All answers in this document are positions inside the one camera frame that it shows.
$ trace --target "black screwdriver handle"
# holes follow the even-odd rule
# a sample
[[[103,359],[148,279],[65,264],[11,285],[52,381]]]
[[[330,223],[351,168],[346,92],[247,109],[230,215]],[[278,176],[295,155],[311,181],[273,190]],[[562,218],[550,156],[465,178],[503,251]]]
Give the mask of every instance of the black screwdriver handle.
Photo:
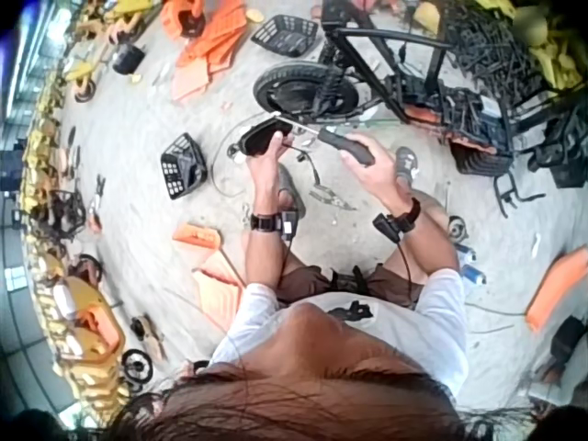
[[[337,150],[345,150],[353,155],[356,160],[365,166],[373,165],[376,160],[361,142],[348,140],[346,137],[332,133],[327,129],[319,131],[319,141],[332,145]]]

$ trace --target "hand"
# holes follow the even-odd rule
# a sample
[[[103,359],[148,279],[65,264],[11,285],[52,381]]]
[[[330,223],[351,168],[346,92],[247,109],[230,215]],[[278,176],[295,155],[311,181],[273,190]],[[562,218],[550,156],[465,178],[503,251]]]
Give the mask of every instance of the hand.
[[[254,180],[255,193],[275,192],[277,195],[277,160],[291,145],[292,139],[289,136],[284,139],[284,134],[277,131],[274,133],[264,154],[247,158],[247,165]]]
[[[376,160],[370,167],[365,167],[350,153],[340,152],[344,164],[357,177],[362,187],[379,199],[392,214],[410,211],[413,205],[411,195],[399,188],[394,159],[384,147],[373,138],[359,133],[350,133],[346,138],[364,144]]]

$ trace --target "foot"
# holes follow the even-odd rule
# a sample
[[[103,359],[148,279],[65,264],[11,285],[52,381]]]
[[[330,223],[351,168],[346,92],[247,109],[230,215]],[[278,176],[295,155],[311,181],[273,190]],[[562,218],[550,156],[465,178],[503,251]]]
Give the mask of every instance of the foot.
[[[306,208],[302,202],[299,192],[294,187],[294,181],[288,169],[280,164],[278,166],[279,173],[279,190],[277,193],[278,208],[280,211],[297,211],[298,219],[304,218],[306,215]]]
[[[408,147],[400,147],[396,151],[396,177],[403,187],[413,188],[413,180],[419,173],[419,162]]]

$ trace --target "brown shorts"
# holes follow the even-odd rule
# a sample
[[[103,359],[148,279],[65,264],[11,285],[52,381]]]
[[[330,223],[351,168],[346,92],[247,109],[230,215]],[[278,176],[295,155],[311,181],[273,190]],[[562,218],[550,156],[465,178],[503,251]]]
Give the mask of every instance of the brown shorts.
[[[364,278],[367,293],[362,292],[354,277],[338,277],[334,282],[322,275],[318,266],[304,266],[282,277],[277,286],[277,299],[290,304],[294,301],[318,296],[325,292],[344,291],[364,294],[414,309],[423,285],[412,283],[378,264],[373,273]]]

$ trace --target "wristwatch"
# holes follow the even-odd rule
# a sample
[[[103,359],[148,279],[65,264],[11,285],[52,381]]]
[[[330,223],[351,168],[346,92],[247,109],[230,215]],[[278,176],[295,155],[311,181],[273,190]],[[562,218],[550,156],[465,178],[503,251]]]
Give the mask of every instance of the wristwatch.
[[[279,232],[281,231],[281,218],[278,213],[276,214],[252,214],[250,219],[250,225],[252,230],[259,232]]]
[[[395,229],[399,232],[411,232],[414,229],[414,223],[421,214],[421,203],[418,199],[413,198],[413,207],[408,213],[404,213],[398,218],[395,218],[391,214],[388,216],[389,220],[395,225]]]

